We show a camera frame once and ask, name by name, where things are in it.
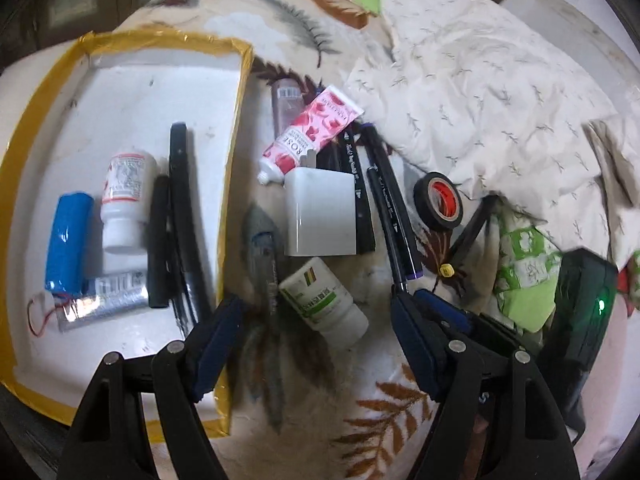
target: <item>tray with yellow border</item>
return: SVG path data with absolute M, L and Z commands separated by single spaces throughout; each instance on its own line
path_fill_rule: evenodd
M 43 335 L 28 330 L 26 305 L 44 285 L 58 197 L 84 191 L 96 200 L 85 276 L 146 266 L 146 257 L 104 255 L 99 203 L 113 154 L 131 146 L 160 162 L 169 131 L 193 133 L 192 187 L 200 257 L 210 294 L 222 296 L 225 216 L 251 47 L 174 30 L 87 34 L 74 42 L 33 93 L 0 166 L 0 381 L 38 412 L 71 424 L 102 356 L 154 354 L 181 338 L 172 309 L 148 309 L 62 333 L 52 317 Z M 154 398 L 143 396 L 152 442 L 162 440 Z M 223 374 L 197 405 L 207 434 L 228 434 Z

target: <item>white tube cap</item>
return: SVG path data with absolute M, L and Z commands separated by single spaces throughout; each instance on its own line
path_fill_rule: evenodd
M 111 254 L 140 254 L 145 225 L 129 218 L 107 220 L 102 228 L 102 248 Z
M 369 320 L 356 304 L 353 304 L 347 313 L 334 325 L 321 330 L 320 333 L 326 339 L 329 346 L 337 349 L 346 349 L 353 346 L 369 328 Z

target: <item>roll of black tape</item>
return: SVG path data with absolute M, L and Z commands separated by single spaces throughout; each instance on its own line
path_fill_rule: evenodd
M 458 190 L 452 181 L 436 171 L 415 183 L 414 203 L 420 220 L 434 231 L 450 231 L 462 222 Z

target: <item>small yellow object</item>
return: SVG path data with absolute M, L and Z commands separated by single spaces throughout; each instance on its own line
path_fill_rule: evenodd
M 455 270 L 453 270 L 453 267 L 451 266 L 451 264 L 442 264 L 440 266 L 440 275 L 443 278 L 450 278 L 451 276 L 453 276 L 456 273 Z

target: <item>rose hand cream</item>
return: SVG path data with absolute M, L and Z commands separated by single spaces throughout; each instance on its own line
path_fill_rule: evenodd
M 328 86 L 262 154 L 258 181 L 284 182 L 284 175 L 300 165 L 308 150 L 318 153 L 362 114 L 356 103 Z

